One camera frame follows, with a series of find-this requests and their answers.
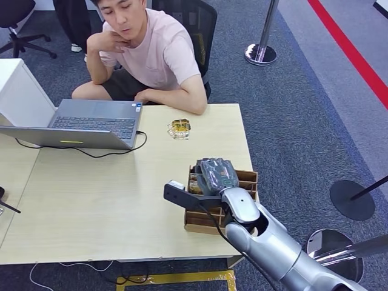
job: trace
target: stanchion base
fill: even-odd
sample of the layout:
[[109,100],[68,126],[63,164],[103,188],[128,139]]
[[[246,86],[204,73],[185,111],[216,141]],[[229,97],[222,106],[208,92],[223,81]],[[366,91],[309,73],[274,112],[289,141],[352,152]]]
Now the stanchion base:
[[364,190],[364,187],[352,181],[343,180],[334,183],[330,189],[331,202],[339,212],[353,220],[367,220],[374,213],[374,201],[370,193],[359,199],[350,200],[354,195]]
[[[313,233],[306,245],[306,253],[311,258],[331,250],[340,249],[353,244],[349,237],[333,229],[321,229]],[[362,258],[348,259],[339,263],[325,266],[343,278],[359,282],[364,274],[364,261]]]
[[251,64],[260,65],[262,67],[270,65],[275,62],[275,60],[276,59],[276,52],[272,47],[269,47],[267,45],[264,57],[263,58],[263,61],[257,61],[256,56],[257,54],[258,47],[258,44],[251,44],[248,46],[245,53],[245,59],[250,62]]

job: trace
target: man's hand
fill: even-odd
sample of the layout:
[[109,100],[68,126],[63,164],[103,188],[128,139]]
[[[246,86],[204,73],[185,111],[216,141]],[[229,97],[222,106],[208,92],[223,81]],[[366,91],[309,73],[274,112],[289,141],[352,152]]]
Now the man's hand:
[[150,90],[152,89],[146,89],[136,94],[136,96],[134,96],[134,101],[143,102],[143,104],[147,103],[149,101],[147,95],[149,93]]
[[97,52],[124,53],[120,47],[125,47],[130,41],[112,31],[95,33],[88,38],[88,50]]

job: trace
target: light wood tabletop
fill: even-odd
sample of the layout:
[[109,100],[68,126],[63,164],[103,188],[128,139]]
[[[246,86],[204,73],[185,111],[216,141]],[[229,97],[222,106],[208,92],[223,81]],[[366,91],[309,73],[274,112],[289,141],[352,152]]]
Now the light wood tabletop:
[[[18,145],[14,138],[0,134],[0,186],[5,190],[2,201],[17,208],[39,150]],[[0,246],[15,213],[4,206],[0,215]]]
[[[190,121],[189,140],[167,133],[168,123],[180,118]],[[202,116],[146,106],[139,130],[148,141],[127,155],[40,150],[19,203],[22,214],[14,217],[0,248],[0,264],[239,254],[220,236],[186,232],[184,209],[163,199],[165,183],[186,184],[197,159],[222,157],[251,170],[239,105],[209,105]],[[137,136],[137,145],[143,138]]]

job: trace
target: cardboard box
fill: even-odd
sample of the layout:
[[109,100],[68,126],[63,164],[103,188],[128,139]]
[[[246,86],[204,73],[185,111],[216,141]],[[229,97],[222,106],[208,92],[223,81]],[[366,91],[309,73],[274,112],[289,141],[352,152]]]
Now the cardboard box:
[[[236,172],[239,177],[239,187],[246,189],[254,201],[256,201],[257,195],[257,172],[243,170],[236,170]],[[196,184],[196,177],[196,175],[193,175],[192,168],[190,167],[189,171],[187,191],[196,195],[202,195],[200,192],[198,192],[198,189],[195,186]],[[210,213],[211,213],[213,217],[218,222],[221,231],[225,234],[225,214],[222,208],[217,207],[211,209]],[[208,217],[208,214],[202,210],[185,210],[184,228],[188,232],[218,235],[218,231],[214,226],[214,223]]]

